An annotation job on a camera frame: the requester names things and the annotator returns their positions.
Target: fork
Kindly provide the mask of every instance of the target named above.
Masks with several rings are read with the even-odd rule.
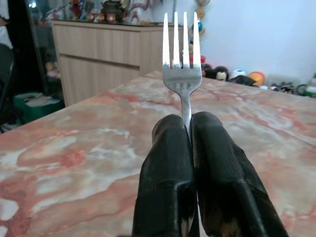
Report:
[[[191,105],[190,95],[202,83],[201,56],[198,33],[198,16],[194,13],[193,30],[193,68],[190,68],[188,19],[184,12],[183,30],[183,68],[180,66],[178,13],[174,13],[173,68],[170,67],[168,14],[164,15],[162,46],[162,78],[166,87],[177,93],[181,99],[182,119],[191,141]]]

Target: tabletop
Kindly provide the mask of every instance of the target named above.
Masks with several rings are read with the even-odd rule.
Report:
[[[204,79],[191,101],[244,149],[289,235],[315,236],[316,100]],[[180,100],[154,72],[1,135],[0,237],[130,235],[151,131],[168,114]]]

